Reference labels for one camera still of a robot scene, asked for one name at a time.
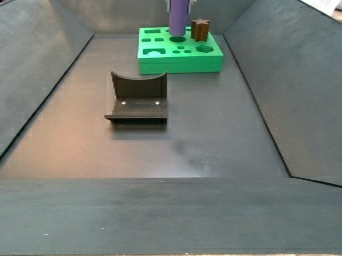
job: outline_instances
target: gray panel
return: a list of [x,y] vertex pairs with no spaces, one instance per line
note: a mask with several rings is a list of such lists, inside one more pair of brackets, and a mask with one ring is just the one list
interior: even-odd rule
[[306,181],[3,180],[0,194],[2,255],[342,254],[342,190]]
[[0,6],[0,154],[86,46],[93,32],[55,0]]
[[[62,0],[99,34],[138,33],[141,27],[166,26],[165,0]],[[254,0],[200,0],[192,17],[212,20],[212,31],[224,34]]]
[[168,129],[115,130],[111,71],[139,78],[138,35],[97,36],[17,146],[2,178],[288,177],[224,36],[221,73],[169,74]]
[[293,176],[342,185],[342,26],[260,0],[226,33]]

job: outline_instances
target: gray floor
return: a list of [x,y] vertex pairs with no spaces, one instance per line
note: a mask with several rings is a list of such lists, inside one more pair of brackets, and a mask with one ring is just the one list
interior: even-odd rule
[[114,129],[110,72],[138,77],[137,36],[98,36],[5,158],[0,178],[288,177],[224,37],[222,73],[169,76],[166,129]]
[[168,129],[114,130],[135,39],[95,38],[3,159],[0,254],[342,254],[342,190],[288,177],[222,37],[224,72],[170,76]]

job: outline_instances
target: black angled holder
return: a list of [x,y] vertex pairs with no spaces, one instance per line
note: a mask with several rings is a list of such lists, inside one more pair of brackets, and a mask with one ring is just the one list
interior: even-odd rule
[[113,121],[168,121],[168,73],[153,79],[131,79],[114,72],[113,83],[117,95]]

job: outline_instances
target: hole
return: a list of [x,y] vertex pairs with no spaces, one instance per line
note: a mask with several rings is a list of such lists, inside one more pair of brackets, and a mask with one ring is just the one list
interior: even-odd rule
[[214,52],[214,48],[212,46],[201,45],[197,47],[198,52],[210,53]]
[[182,43],[182,42],[186,42],[188,41],[188,39],[185,38],[185,37],[177,37],[177,36],[173,36],[172,38],[170,38],[170,40],[174,42],[174,43]]
[[158,33],[161,33],[161,29],[147,29],[147,30],[145,31],[145,33],[146,33],[146,34],[158,34]]
[[147,55],[150,53],[154,53],[154,54],[166,54],[166,49],[164,48],[160,48],[160,49],[145,49],[143,50],[143,54]]

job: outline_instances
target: green block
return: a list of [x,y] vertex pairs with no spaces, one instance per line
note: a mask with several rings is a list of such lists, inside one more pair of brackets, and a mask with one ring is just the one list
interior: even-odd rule
[[172,37],[169,27],[141,28],[139,71],[141,74],[221,72],[224,53],[209,34],[208,42],[192,38],[188,27],[185,37]]

